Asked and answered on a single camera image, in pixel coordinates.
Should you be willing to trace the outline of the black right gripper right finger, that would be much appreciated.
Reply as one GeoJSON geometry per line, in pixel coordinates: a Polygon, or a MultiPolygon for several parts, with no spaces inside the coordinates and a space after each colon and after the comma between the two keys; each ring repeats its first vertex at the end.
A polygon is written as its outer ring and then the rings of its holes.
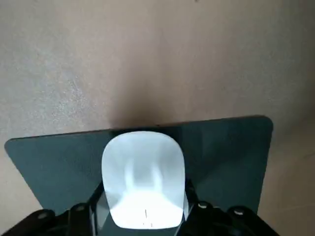
{"type": "Polygon", "coordinates": [[[188,213],[179,226],[181,236],[277,236],[265,221],[245,206],[233,206],[227,211],[199,200],[193,183],[185,180],[188,213]]]}

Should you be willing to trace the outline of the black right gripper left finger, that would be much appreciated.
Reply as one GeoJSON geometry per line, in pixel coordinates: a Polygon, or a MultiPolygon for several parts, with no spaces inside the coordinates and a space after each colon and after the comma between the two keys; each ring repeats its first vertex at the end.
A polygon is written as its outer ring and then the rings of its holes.
{"type": "Polygon", "coordinates": [[[6,236],[97,236],[105,224],[105,195],[101,182],[87,202],[57,215],[51,209],[34,211],[15,224],[6,236]]]}

